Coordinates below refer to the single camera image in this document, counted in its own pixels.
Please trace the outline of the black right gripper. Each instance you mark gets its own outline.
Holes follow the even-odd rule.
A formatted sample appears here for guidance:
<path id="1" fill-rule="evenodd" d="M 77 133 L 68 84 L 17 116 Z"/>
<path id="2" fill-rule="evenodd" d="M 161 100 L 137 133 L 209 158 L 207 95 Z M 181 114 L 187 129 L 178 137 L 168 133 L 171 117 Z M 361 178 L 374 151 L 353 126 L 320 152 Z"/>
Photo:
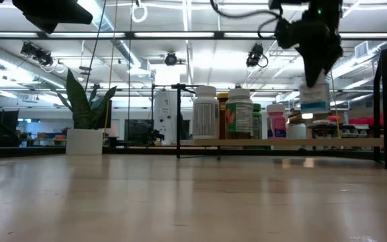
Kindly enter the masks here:
<path id="1" fill-rule="evenodd" d="M 304 59 L 307 87 L 313 87 L 318 76 L 329 72 L 329 65 L 342 57 L 341 36 L 338 27 L 323 19 L 303 17 L 290 23 L 281 18 L 274 31 L 279 47 L 294 47 Z"/>

